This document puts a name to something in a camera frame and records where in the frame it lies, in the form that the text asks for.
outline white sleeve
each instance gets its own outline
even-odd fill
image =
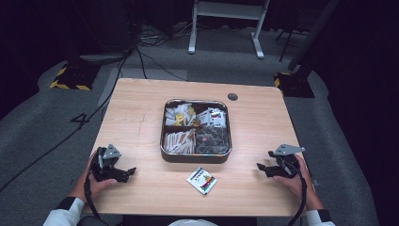
[[[56,209],[52,210],[43,226],[76,226],[80,220],[85,203],[75,197],[65,198]]]
[[[335,226],[326,209],[308,211],[306,217],[309,226]]]

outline person's right hand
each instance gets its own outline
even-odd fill
[[[296,160],[298,161],[301,174],[306,181],[307,189],[306,189],[306,208],[307,210],[316,210],[316,209],[324,209],[322,202],[317,196],[316,192],[313,189],[311,182],[311,175],[308,172],[305,161],[295,154]],[[299,174],[297,174],[294,178],[286,178],[281,176],[274,176],[273,180],[278,183],[287,186],[297,197],[297,199],[302,201],[302,182],[300,180]]]

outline wooden table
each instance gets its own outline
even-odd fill
[[[229,93],[238,100],[229,100]],[[226,104],[232,151],[225,163],[168,163],[162,158],[163,112],[170,99]],[[93,152],[109,143],[122,153],[116,168],[137,170],[128,183],[102,193],[95,202],[99,213],[267,217],[293,216],[298,209],[294,195],[256,165],[276,165],[267,152],[281,143],[298,145],[277,88],[121,78]],[[197,167],[218,180],[206,196],[186,182]]]

